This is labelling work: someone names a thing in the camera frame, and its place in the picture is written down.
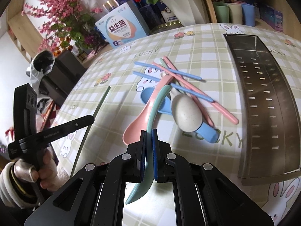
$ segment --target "table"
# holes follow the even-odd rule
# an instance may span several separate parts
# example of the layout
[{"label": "table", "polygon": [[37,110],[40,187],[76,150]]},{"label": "table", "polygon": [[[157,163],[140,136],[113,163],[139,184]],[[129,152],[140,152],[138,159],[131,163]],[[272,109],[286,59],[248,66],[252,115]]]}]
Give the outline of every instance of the table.
[{"label": "table", "polygon": [[[218,143],[209,144],[195,133],[181,131],[169,115],[157,116],[155,127],[158,129],[159,139],[170,143],[173,152],[182,155],[191,163],[214,164],[263,207],[268,201],[269,188],[271,187],[271,195],[274,185],[242,186],[237,178],[242,142],[241,105],[233,62],[223,35],[233,30],[226,31],[223,28],[225,26],[221,24],[178,28],[136,40],[100,55],[70,93],[55,120],[56,124],[62,124],[93,114],[103,93],[111,86],[79,156],[76,171],[89,162],[97,165],[110,162],[126,151],[122,134],[144,107],[140,92],[144,87],[155,85],[132,72],[136,70],[157,77],[159,74],[154,69],[151,71],[136,66],[134,62],[159,63],[159,58],[166,55],[178,70],[202,76],[206,82],[189,81],[232,112],[240,120],[240,124],[231,124],[211,105],[202,102],[221,133]],[[257,35],[265,43],[281,66],[301,114],[301,43],[284,34],[249,26],[240,25],[235,32]],[[57,154],[60,154],[65,142],[71,143],[70,152],[65,158],[58,155],[59,161],[69,174],[84,133],[85,129],[78,130],[75,135],[52,143]],[[277,188],[283,187],[284,193],[287,188],[290,189],[289,186],[292,187],[292,182],[293,180],[279,183]],[[294,185],[288,200],[278,194],[279,198],[275,203],[283,209],[277,212],[275,224],[286,215],[301,191],[299,180]],[[133,184],[127,184],[125,199],[132,187]],[[264,209],[269,215],[274,215],[273,207],[269,207],[269,203]],[[124,225],[176,225],[175,220],[171,184],[153,183],[143,198],[124,207]]]}]

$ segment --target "blue chopstick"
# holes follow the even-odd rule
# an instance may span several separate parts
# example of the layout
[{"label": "blue chopstick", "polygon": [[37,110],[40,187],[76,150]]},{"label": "blue chopstick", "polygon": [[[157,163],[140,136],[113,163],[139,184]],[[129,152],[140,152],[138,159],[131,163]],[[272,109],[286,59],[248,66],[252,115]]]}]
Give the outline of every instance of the blue chopstick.
[{"label": "blue chopstick", "polygon": [[[143,74],[143,73],[141,73],[141,72],[133,71],[133,74],[136,75],[136,76],[141,76],[141,77],[147,78],[147,79],[149,79],[149,80],[153,80],[153,81],[155,81],[155,82],[159,82],[159,81],[160,81],[159,78],[156,78],[156,77],[153,77],[153,76],[149,76],[149,75]],[[179,85],[177,85],[177,84],[171,83],[170,85],[171,85],[173,88],[175,88],[175,89],[178,89],[178,90],[181,90],[181,91],[190,93],[190,94],[192,94],[192,95],[194,95],[194,96],[197,96],[198,98],[204,99],[204,100],[206,100],[206,101],[208,101],[208,102],[210,102],[210,103],[212,103],[212,102],[214,101],[213,98],[211,98],[211,97],[205,96],[205,95],[203,95],[203,94],[199,94],[199,93],[197,93],[197,92],[195,92],[195,91],[192,91],[192,90],[190,90],[190,89],[181,87],[181,86],[179,86]]]},{"label": "blue chopstick", "polygon": [[[154,69],[160,69],[159,67],[157,67],[155,65],[152,65],[152,64],[141,63],[141,62],[137,62],[137,61],[135,62],[135,64],[140,65],[140,66],[145,66],[145,67],[151,67],[151,68],[154,68]],[[189,78],[194,79],[194,80],[198,80],[198,81],[202,80],[201,77],[195,76],[195,75],[192,75],[192,74],[189,74],[189,73],[186,73],[186,72],[182,72],[182,71],[178,71],[178,70],[174,70],[174,69],[168,69],[168,70],[170,70],[171,72],[173,72],[175,74],[186,76],[186,77],[189,77]]]}]

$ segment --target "green cup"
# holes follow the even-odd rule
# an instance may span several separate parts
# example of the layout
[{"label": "green cup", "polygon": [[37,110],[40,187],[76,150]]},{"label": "green cup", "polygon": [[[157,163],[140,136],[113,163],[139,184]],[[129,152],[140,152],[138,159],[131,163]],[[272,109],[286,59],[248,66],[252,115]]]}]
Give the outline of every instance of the green cup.
[{"label": "green cup", "polygon": [[229,6],[223,2],[213,2],[218,23],[229,23]]}]

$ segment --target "slotted metal tray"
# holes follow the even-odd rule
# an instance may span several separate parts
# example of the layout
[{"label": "slotted metal tray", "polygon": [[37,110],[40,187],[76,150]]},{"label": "slotted metal tray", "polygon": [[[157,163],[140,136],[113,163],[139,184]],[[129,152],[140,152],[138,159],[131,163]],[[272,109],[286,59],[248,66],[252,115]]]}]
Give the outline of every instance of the slotted metal tray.
[{"label": "slotted metal tray", "polygon": [[242,184],[300,176],[300,118],[281,68],[259,37],[224,36],[236,65],[243,114]]}]

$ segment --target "white flower pot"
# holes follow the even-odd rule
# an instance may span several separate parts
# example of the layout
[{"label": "white flower pot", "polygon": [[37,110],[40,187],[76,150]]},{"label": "white flower pot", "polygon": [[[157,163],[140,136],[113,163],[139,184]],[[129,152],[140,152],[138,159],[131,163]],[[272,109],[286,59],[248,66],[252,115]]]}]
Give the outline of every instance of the white flower pot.
[{"label": "white flower pot", "polygon": [[162,0],[183,26],[209,23],[204,0]]}]

